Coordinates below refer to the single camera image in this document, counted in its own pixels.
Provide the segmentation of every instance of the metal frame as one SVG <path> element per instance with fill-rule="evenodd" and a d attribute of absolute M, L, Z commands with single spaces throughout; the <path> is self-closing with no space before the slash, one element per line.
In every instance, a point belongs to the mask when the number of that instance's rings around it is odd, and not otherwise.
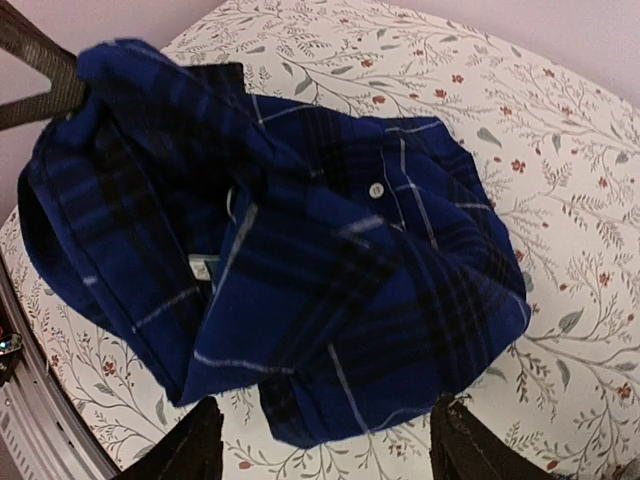
<path fill-rule="evenodd" d="M 0 307 L 22 334 L 23 359 L 0 388 L 0 436 L 26 480 L 103 480 L 120 470 L 90 433 L 57 379 L 12 287 L 0 255 Z"/>

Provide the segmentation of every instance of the red flower print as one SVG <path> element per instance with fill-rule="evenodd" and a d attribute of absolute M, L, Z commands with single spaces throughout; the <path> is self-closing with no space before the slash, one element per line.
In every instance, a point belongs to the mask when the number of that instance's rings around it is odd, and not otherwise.
<path fill-rule="evenodd" d="M 104 362 L 102 370 L 104 370 L 104 373 L 107 377 L 109 375 L 115 375 L 116 373 L 116 367 L 113 365 L 113 362 Z"/>
<path fill-rule="evenodd" d="M 623 386 L 618 387 L 618 395 L 622 400 L 625 400 L 631 396 L 631 387 L 628 383 L 625 382 Z"/>
<path fill-rule="evenodd" d="M 611 280 L 611 275 L 608 273 L 601 273 L 600 274 L 600 285 L 602 285 L 603 287 L 606 287 L 607 285 L 609 285 L 609 281 Z"/>
<path fill-rule="evenodd" d="M 525 162 L 521 162 L 520 160 L 514 160 L 513 162 L 511 162 L 511 168 L 514 172 L 524 173 L 524 167 L 526 166 L 527 164 Z"/>

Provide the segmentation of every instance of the plaid fabric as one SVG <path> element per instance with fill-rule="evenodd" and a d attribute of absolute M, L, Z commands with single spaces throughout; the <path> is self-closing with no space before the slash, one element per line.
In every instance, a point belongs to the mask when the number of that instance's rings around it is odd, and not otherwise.
<path fill-rule="evenodd" d="M 132 40 L 78 71 L 86 108 L 20 178 L 27 250 L 175 404 L 258 384 L 274 437 L 309 447 L 428 412 L 527 327 L 507 231 L 437 118 L 248 95 L 237 65 Z M 215 291 L 189 254 L 221 256 Z"/>

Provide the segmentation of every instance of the white button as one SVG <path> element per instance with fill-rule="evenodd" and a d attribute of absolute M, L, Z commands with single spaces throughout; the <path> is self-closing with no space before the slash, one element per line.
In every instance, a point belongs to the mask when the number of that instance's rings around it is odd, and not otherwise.
<path fill-rule="evenodd" d="M 374 183 L 369 187 L 369 195 L 371 198 L 380 198 L 384 195 L 384 187 L 381 183 Z"/>

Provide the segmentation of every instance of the white stripe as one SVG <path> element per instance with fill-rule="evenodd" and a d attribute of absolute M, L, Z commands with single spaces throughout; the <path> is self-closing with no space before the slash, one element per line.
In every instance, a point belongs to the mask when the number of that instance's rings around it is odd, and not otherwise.
<path fill-rule="evenodd" d="M 260 107 L 258 106 L 258 99 L 256 98 L 255 95 L 251 95 L 251 101 L 253 102 L 253 108 L 255 109 L 256 116 L 258 117 L 258 123 L 260 125 L 262 125 L 263 124 L 262 115 L 260 114 Z"/>
<path fill-rule="evenodd" d="M 441 124 L 442 122 L 440 120 L 436 120 L 435 122 L 428 123 L 427 125 L 423 125 L 417 128 L 410 128 L 408 130 L 405 130 L 404 128 L 400 128 L 400 127 L 390 127 L 385 129 L 385 133 L 387 132 L 416 133 L 416 132 L 421 132 L 422 130 L 426 130 L 427 128 L 437 127 L 438 125 L 441 125 Z"/>
<path fill-rule="evenodd" d="M 492 211 L 491 208 L 489 208 L 484 203 L 454 203 L 454 205 L 460 208 L 477 208 L 478 210 Z"/>
<path fill-rule="evenodd" d="M 158 308 L 156 308 L 153 312 L 151 312 L 149 315 L 144 317 L 142 320 L 138 321 L 131 329 L 135 333 L 139 328 L 144 327 L 147 323 L 158 318 L 162 312 L 164 312 L 168 308 L 173 307 L 175 304 L 177 304 L 178 302 L 181 302 L 182 300 L 189 297 L 190 295 L 193 295 L 197 291 L 198 291 L 198 287 L 191 287 L 186 290 L 183 290 L 172 299 L 164 302 L 162 305 L 160 305 Z"/>
<path fill-rule="evenodd" d="M 340 229 L 340 234 L 362 233 L 368 230 L 373 230 L 382 224 L 384 224 L 384 219 L 378 215 L 374 215 L 372 217 L 362 218 L 357 222 L 353 222 L 352 224 L 343 227 Z"/>
<path fill-rule="evenodd" d="M 254 370 L 260 373 L 286 373 L 292 374 L 294 370 L 292 368 L 285 367 L 266 367 L 257 363 L 249 362 L 247 360 L 213 360 L 205 357 L 200 352 L 195 351 L 193 357 L 201 363 L 204 363 L 208 367 L 212 368 L 246 368 L 247 370 Z"/>
<path fill-rule="evenodd" d="M 429 408 L 400 408 L 399 410 L 396 410 L 391 415 L 389 415 L 387 417 L 387 419 L 384 422 L 382 422 L 380 425 L 375 427 L 373 429 L 373 431 L 377 432 L 377 431 L 380 431 L 380 430 L 386 428 L 386 426 L 389 424 L 389 422 L 391 422 L 391 419 L 393 417 L 395 417 L 396 415 L 400 415 L 401 413 L 411 413 L 411 414 L 414 414 L 414 415 L 418 416 L 418 415 L 425 415 L 425 414 L 429 413 L 430 411 L 431 411 L 431 409 L 429 409 Z"/>
<path fill-rule="evenodd" d="M 258 215 L 258 207 L 252 203 L 251 205 L 249 205 L 249 208 L 247 209 L 247 213 L 244 216 L 242 225 L 240 225 L 240 228 L 238 228 L 238 233 L 236 233 L 236 238 L 233 240 L 231 251 L 229 252 L 229 256 L 227 257 L 227 263 L 224 266 L 224 272 L 222 272 L 222 276 L 220 277 L 220 282 L 218 282 L 218 285 L 216 285 L 216 290 L 215 290 L 216 292 L 219 292 L 220 290 L 222 290 L 222 287 L 227 281 L 231 264 L 235 260 L 238 252 L 240 251 L 240 247 L 242 247 L 242 243 L 244 242 L 245 238 L 247 238 L 247 235 L 251 231 L 251 227 L 253 227 L 253 223 L 255 222 L 257 215 Z M 215 308 L 218 298 L 220 298 L 220 295 L 217 295 L 217 294 L 214 295 L 213 300 L 211 301 L 211 305 L 208 308 L 209 312 L 213 311 L 213 309 Z M 211 315 L 207 315 L 207 318 L 204 321 L 204 324 L 202 325 L 201 328 L 206 327 L 210 319 L 211 319 Z"/>
<path fill-rule="evenodd" d="M 384 146 L 380 146 L 380 159 L 382 160 L 382 172 L 384 175 L 384 181 L 387 182 L 387 186 L 389 187 L 389 191 L 391 192 L 391 195 L 393 195 L 393 199 L 396 202 L 396 208 L 398 209 L 398 215 L 400 216 L 400 227 L 402 228 L 402 230 L 405 230 L 407 223 L 404 221 L 404 215 L 402 214 L 402 208 L 400 208 L 400 202 L 398 201 L 398 196 L 396 195 L 396 192 L 394 191 L 391 182 L 389 181 L 389 176 L 387 175 L 387 162 L 384 161 Z"/>
<path fill-rule="evenodd" d="M 427 229 L 427 233 L 429 234 L 429 241 L 431 242 L 431 246 L 437 250 L 438 242 L 436 241 L 436 236 L 433 233 L 433 227 L 431 226 L 431 222 L 429 221 L 427 210 L 424 208 L 424 203 L 422 203 L 422 197 L 418 194 L 418 187 L 416 186 L 416 184 L 413 183 L 413 180 L 411 180 L 409 175 L 407 175 L 407 171 L 405 169 L 406 167 L 405 157 L 406 157 L 406 143 L 404 139 L 401 138 L 400 139 L 400 169 L 402 170 L 402 173 L 404 173 L 404 175 L 407 177 L 407 180 L 409 180 L 409 185 L 411 187 L 411 191 L 413 192 L 413 197 L 415 198 L 416 203 L 418 204 L 418 208 L 420 209 L 420 216 L 422 217 L 424 226 Z"/>
<path fill-rule="evenodd" d="M 524 327 L 528 328 L 529 327 L 529 321 L 527 320 L 527 314 L 525 313 L 524 308 L 522 306 L 522 300 L 513 292 L 509 292 L 509 294 L 515 299 L 516 303 L 518 304 L 518 307 L 520 307 L 520 313 L 522 314 L 522 320 L 523 320 L 523 323 L 524 323 Z"/>
<path fill-rule="evenodd" d="M 336 374 L 340 379 L 340 384 L 342 385 L 342 389 L 344 390 L 345 395 L 347 396 L 347 400 L 349 400 L 349 405 L 351 405 L 351 411 L 353 412 L 353 416 L 360 425 L 362 429 L 362 433 L 368 433 L 369 427 L 364 422 L 362 415 L 360 415 L 360 411 L 358 410 L 358 406 L 356 405 L 356 400 L 353 398 L 353 393 L 351 393 L 351 389 L 349 388 L 349 383 L 347 382 L 347 377 L 344 375 L 344 371 L 342 370 L 342 366 L 340 365 L 340 360 L 338 360 L 338 354 L 336 353 L 336 349 L 333 348 L 333 344 L 330 343 L 327 347 L 329 350 L 329 355 L 331 355 L 331 360 L 333 360 L 333 365 L 336 367 Z"/>
<path fill-rule="evenodd" d="M 274 118 L 278 118 L 288 113 L 296 112 L 298 110 L 303 110 L 305 108 L 318 108 L 318 107 L 315 105 L 300 105 L 297 107 L 287 108 L 286 110 L 282 110 L 281 112 L 274 113 L 273 115 L 269 115 L 268 117 L 261 119 L 260 123 L 264 124 L 265 122 L 268 122 L 269 120 L 273 120 Z"/>

